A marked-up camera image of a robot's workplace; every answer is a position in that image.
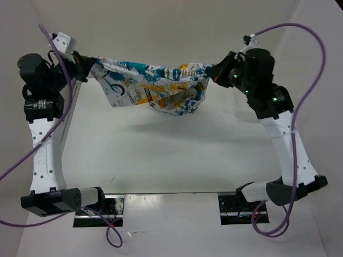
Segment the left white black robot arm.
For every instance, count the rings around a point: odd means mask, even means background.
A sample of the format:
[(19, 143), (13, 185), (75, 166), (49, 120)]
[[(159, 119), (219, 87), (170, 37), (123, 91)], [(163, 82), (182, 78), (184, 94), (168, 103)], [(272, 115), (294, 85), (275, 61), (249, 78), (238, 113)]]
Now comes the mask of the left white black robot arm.
[(55, 65), (41, 55), (22, 56), (17, 65), (25, 85), (24, 113), (32, 135), (33, 178), (21, 206), (40, 217), (77, 212), (88, 207), (101, 214), (107, 200), (100, 187), (68, 188), (62, 171), (62, 136), (67, 110), (61, 90), (75, 81), (85, 82), (94, 58), (73, 53), (73, 61)]

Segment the white teal yellow patterned shorts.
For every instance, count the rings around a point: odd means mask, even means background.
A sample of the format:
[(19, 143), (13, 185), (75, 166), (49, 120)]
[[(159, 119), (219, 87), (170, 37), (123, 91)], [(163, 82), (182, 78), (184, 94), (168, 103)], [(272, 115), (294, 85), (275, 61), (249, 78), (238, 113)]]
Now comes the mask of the white teal yellow patterned shorts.
[(183, 116), (205, 100), (211, 64), (156, 66), (98, 58), (91, 74), (112, 107), (149, 104), (157, 111)]

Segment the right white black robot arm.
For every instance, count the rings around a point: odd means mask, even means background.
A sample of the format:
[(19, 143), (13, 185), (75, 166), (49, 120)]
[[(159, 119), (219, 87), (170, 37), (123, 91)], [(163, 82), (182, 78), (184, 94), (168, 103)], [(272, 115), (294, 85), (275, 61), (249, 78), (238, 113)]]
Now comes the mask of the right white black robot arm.
[(236, 189), (235, 204), (248, 210), (254, 202), (272, 201), (284, 206), (327, 186), (309, 161), (296, 127), (294, 106), (285, 87), (273, 82), (274, 58), (270, 52), (253, 48), (246, 53), (229, 52), (208, 74), (214, 83), (236, 88), (266, 129), (281, 166), (280, 178), (263, 183), (250, 182)]

